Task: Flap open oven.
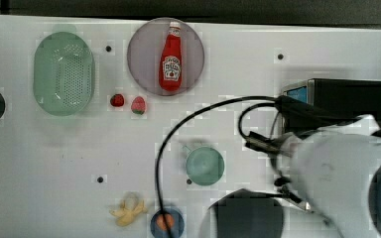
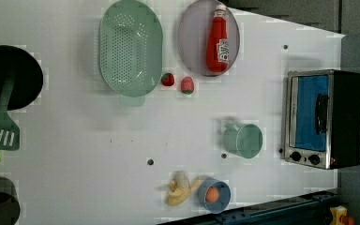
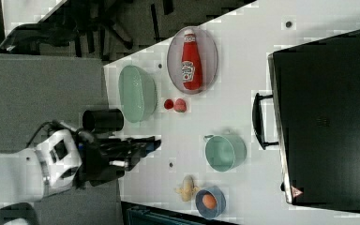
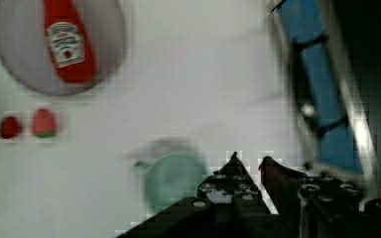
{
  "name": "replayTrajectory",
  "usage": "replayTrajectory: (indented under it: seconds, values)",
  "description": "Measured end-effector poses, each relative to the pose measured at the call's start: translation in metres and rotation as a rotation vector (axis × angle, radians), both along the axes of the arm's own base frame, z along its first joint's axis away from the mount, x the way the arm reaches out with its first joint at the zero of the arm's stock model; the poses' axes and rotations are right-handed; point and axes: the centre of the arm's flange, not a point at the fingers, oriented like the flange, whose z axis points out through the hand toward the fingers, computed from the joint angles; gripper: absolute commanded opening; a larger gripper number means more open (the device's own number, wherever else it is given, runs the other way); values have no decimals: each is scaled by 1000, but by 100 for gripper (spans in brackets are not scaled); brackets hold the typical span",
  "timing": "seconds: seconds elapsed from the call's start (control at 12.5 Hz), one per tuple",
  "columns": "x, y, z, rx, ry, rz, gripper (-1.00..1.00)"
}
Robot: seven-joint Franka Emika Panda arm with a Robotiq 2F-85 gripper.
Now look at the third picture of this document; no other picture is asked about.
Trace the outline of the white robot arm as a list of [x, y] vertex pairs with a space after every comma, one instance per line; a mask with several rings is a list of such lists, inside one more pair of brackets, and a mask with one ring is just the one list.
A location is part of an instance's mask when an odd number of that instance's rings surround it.
[[35, 225], [34, 203], [86, 183], [116, 180], [160, 145], [156, 136], [99, 140], [85, 130], [61, 128], [33, 147], [0, 154], [0, 225]]

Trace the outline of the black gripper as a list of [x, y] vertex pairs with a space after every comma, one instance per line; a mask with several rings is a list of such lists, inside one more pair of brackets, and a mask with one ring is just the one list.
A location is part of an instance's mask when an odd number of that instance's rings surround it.
[[95, 187], [116, 180], [161, 146], [161, 139], [155, 136], [100, 139], [85, 129], [76, 131], [75, 140], [82, 160], [75, 173], [76, 188], [83, 188], [87, 182]]

